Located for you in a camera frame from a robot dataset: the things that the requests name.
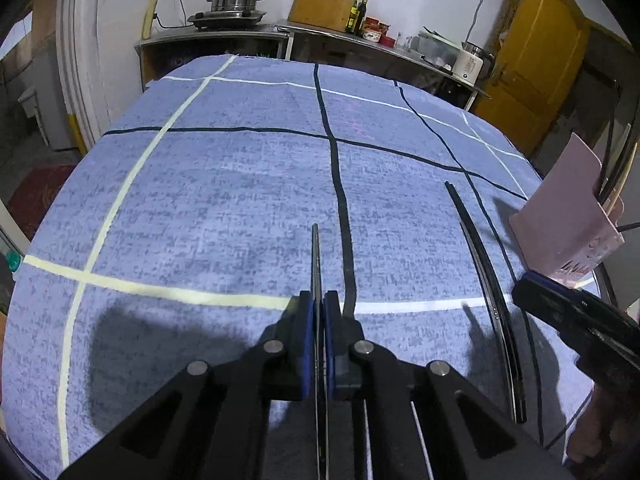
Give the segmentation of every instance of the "white rice cooker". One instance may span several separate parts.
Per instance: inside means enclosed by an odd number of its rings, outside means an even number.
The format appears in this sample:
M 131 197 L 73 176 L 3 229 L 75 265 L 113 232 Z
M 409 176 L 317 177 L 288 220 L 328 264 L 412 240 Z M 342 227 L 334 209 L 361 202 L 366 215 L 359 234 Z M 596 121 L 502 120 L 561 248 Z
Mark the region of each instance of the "white rice cooker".
M 471 85 L 476 84 L 476 80 L 483 81 L 487 79 L 494 70 L 495 57 L 485 52 L 473 43 L 465 41 L 462 44 L 462 50 L 456 57 L 456 63 L 453 65 L 452 72 L 460 79 L 464 79 Z

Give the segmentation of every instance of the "door handle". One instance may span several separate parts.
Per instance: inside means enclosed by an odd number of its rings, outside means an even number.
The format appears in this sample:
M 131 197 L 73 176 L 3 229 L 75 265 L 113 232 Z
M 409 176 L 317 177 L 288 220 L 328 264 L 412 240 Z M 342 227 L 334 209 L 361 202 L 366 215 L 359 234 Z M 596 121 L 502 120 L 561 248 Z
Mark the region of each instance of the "door handle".
M 512 84 L 517 81 L 516 76 L 514 76 L 513 73 L 509 72 L 508 70 L 502 70 L 502 73 L 500 74 L 500 79 L 505 84 Z
M 495 65 L 494 65 L 494 70 L 492 71 L 491 75 L 489 76 L 489 81 L 488 83 L 490 85 L 497 85 L 498 81 L 500 81 L 500 79 L 502 78 L 502 74 L 504 74 L 505 69 L 507 68 L 507 64 L 503 61 L 496 61 Z

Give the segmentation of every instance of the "table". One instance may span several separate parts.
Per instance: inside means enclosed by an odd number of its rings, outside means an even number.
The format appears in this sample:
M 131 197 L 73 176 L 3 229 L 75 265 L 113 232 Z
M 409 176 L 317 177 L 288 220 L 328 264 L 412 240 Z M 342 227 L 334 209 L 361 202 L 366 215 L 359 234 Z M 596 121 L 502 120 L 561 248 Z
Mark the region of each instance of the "table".
M 163 63 L 154 63 L 154 58 L 162 57 L 162 53 L 158 51 L 162 47 L 174 46 L 174 52 L 184 52 L 189 55 L 190 46 L 194 42 L 202 44 L 207 40 L 261 40 L 276 41 L 277 51 L 275 57 L 282 58 L 284 46 L 289 40 L 290 34 L 287 32 L 276 30 L 273 25 L 258 24 L 249 28 L 234 28 L 227 30 L 198 30 L 195 26 L 186 28 L 176 28 L 171 30 L 162 30 L 154 34 L 148 40 L 139 40 L 134 44 L 134 48 L 140 57 L 140 70 L 142 73 L 142 82 L 144 85 L 152 80 L 156 80 L 175 66 L 163 66 Z M 204 52 L 204 54 L 215 54 L 215 52 Z
M 440 67 L 435 66 L 434 64 L 425 61 L 424 59 L 416 59 L 409 52 L 402 48 L 389 47 L 386 45 L 382 45 L 380 43 L 373 43 L 372 41 L 364 40 L 363 38 L 359 38 L 354 34 L 347 34 L 345 32 L 337 32 L 336 30 L 331 30 L 323 27 L 316 27 L 315 25 L 305 25 L 304 23 L 296 23 L 290 22 L 288 20 L 280 20 L 276 22 L 274 28 L 279 31 L 288 32 L 289 38 L 287 40 L 287 49 L 285 52 L 284 59 L 290 59 L 291 51 L 293 49 L 293 42 L 296 37 L 296 34 L 313 34 L 317 36 L 325 36 L 327 38 L 334 38 L 335 40 L 346 41 L 348 43 L 356 44 L 360 47 L 370 48 L 376 50 L 378 52 L 382 52 L 384 54 L 389 54 L 390 56 L 395 56 L 399 59 L 404 59 L 410 61 L 417 66 L 427 69 L 430 72 L 437 73 L 457 84 L 463 86 L 464 88 L 470 91 L 470 95 L 468 100 L 466 101 L 465 110 L 469 110 L 474 100 L 480 94 L 481 96 L 488 97 L 490 96 L 484 92 L 480 87 L 471 85 L 464 79 L 456 76 L 455 74 L 451 74 L 445 72 Z
M 531 318 L 538 391 L 529 329 L 510 303 L 524 265 L 508 217 L 540 184 L 529 163 L 490 124 L 412 86 L 229 55 L 153 83 L 52 204 L 8 316 L 9 437 L 56 478 L 189 362 L 238 358 L 307 290 L 315 222 L 322 286 L 354 305 L 368 339 L 405 361 L 448 361 L 504 407 L 491 320 L 445 181 L 509 304 L 524 429 L 538 439 L 540 415 L 549 443 L 592 382 Z M 265 478 L 316 478 L 300 409 L 272 406 Z

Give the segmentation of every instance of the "green bottle cap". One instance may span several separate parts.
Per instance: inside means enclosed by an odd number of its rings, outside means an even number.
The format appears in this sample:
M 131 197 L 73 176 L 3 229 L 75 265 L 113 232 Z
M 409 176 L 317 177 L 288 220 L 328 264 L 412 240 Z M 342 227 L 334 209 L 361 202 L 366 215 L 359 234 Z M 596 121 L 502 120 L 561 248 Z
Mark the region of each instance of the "green bottle cap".
M 18 270 L 18 267 L 20 267 L 22 263 L 22 257 L 15 251 L 9 251 L 4 258 L 11 272 Z

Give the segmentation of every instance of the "pink container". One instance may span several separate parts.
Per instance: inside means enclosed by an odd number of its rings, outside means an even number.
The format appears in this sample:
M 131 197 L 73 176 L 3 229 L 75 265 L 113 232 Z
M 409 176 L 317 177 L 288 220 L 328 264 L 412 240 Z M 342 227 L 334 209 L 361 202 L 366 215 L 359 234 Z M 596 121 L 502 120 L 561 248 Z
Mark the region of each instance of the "pink container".
M 572 134 L 540 187 L 509 218 L 529 269 L 572 287 L 624 243 L 616 228 L 622 200 L 607 217 L 593 195 L 601 167 L 598 157 Z

